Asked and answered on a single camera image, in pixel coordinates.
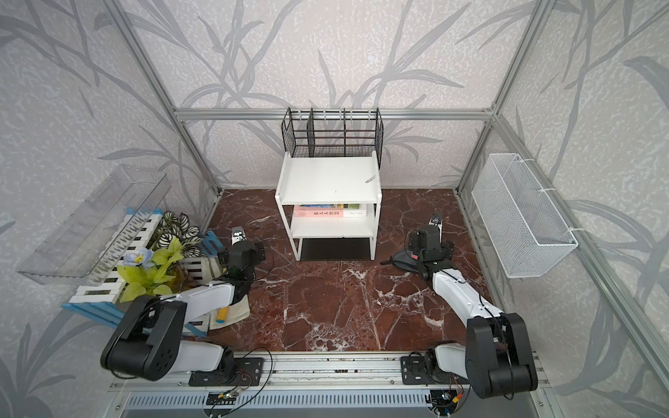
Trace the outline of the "pink fluffy cloth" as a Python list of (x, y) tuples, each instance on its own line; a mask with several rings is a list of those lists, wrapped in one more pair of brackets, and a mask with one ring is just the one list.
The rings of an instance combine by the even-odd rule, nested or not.
[(431, 253), (427, 250), (413, 252), (413, 251), (400, 251), (396, 254), (390, 256), (386, 261), (380, 263), (381, 266), (395, 266), (400, 268), (403, 271), (409, 273), (424, 273), (426, 271), (425, 265), (427, 263), (434, 262), (434, 258)]

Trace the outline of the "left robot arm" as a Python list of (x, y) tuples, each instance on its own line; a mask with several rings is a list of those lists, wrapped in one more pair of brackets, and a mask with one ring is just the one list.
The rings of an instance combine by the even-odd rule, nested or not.
[(191, 320), (242, 302), (256, 278), (255, 267), (265, 259), (263, 242), (237, 240), (228, 251), (228, 269), (217, 280), (167, 297), (139, 296), (103, 349), (101, 367), (125, 379), (158, 381), (191, 372), (201, 376), (201, 385), (240, 381), (233, 350), (184, 340), (182, 331)]

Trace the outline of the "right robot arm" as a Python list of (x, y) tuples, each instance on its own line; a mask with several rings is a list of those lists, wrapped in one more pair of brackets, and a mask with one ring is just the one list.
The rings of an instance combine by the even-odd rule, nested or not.
[(487, 301), (453, 265), (454, 244), (442, 241), (442, 228), (430, 223), (409, 234), (408, 244), (391, 264), (415, 273), (446, 301), (466, 328), (465, 344), (433, 344), (423, 357), (429, 379), (442, 383), (457, 376), (481, 399), (538, 388), (538, 373), (523, 318)]

